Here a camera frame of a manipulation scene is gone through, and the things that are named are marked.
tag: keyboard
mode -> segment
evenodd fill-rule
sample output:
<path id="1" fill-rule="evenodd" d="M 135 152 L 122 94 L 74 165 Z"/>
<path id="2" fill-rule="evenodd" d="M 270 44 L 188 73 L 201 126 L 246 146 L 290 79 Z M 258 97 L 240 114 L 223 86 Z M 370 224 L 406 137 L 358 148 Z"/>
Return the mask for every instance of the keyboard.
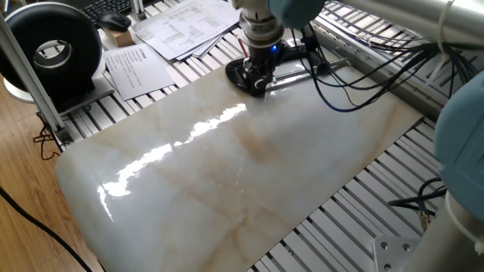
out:
<path id="1" fill-rule="evenodd" d="M 117 11 L 125 13 L 131 9 L 131 2 L 129 0 L 99 0 L 94 4 L 81 8 L 82 11 L 93 23 L 96 23 L 96 18 L 104 11 Z"/>

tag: paper document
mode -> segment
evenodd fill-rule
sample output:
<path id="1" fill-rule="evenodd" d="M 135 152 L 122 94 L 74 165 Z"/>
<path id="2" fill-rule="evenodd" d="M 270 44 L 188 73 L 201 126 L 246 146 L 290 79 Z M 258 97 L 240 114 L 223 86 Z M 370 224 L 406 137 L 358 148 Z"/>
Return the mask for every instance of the paper document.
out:
<path id="1" fill-rule="evenodd" d="M 175 84 L 164 60 L 149 45 L 110 50 L 104 59 L 124 101 Z"/>
<path id="2" fill-rule="evenodd" d="M 221 35 L 238 22 L 239 14 L 222 0 L 186 0 L 133 28 L 140 39 L 171 60 Z"/>
<path id="3" fill-rule="evenodd" d="M 189 52 L 187 52 L 185 54 L 179 55 L 178 57 L 176 57 L 176 59 L 177 60 L 184 60 L 185 58 L 190 57 L 191 55 L 198 57 L 198 58 L 202 58 L 203 56 L 205 56 L 206 53 L 208 53 L 210 51 L 210 49 L 212 49 L 217 44 L 217 42 L 220 41 L 220 39 L 223 36 L 224 36 L 223 34 L 216 36 L 215 38 L 209 40 L 208 42 L 205 42 L 204 44 L 200 45 L 199 47 L 194 48 L 194 49 L 190 50 Z"/>

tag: computer mouse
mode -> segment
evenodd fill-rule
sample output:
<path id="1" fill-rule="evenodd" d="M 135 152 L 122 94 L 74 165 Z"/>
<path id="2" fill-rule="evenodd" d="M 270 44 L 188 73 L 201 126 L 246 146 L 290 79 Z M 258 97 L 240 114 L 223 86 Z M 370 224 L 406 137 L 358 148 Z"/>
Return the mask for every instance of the computer mouse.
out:
<path id="1" fill-rule="evenodd" d="M 98 16 L 96 24 L 114 31 L 126 32 L 131 26 L 131 20 L 119 12 L 105 11 Z"/>

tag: wooden floor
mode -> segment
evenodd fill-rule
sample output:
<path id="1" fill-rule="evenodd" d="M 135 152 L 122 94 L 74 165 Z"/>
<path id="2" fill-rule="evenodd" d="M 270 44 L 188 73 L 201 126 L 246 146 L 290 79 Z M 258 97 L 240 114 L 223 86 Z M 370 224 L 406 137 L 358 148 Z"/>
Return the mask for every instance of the wooden floor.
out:
<path id="1" fill-rule="evenodd" d="M 24 209 L 59 234 L 88 263 L 102 271 L 87 249 L 77 223 L 54 176 L 57 157 L 40 158 L 33 143 L 42 123 L 36 108 L 10 97 L 0 83 L 0 186 Z M 58 149 L 45 144 L 45 154 Z M 83 271 L 69 253 L 50 236 L 18 215 L 0 199 L 0 271 Z"/>

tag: marble slab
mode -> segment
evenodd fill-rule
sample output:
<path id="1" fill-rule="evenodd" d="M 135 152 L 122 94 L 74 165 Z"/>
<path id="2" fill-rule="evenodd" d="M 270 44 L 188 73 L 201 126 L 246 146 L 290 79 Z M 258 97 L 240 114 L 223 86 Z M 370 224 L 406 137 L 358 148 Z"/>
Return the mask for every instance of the marble slab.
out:
<path id="1" fill-rule="evenodd" d="M 420 117 L 392 94 L 334 112 L 310 80 L 257 99 L 222 68 L 74 144 L 56 176 L 109 271 L 244 272 Z"/>

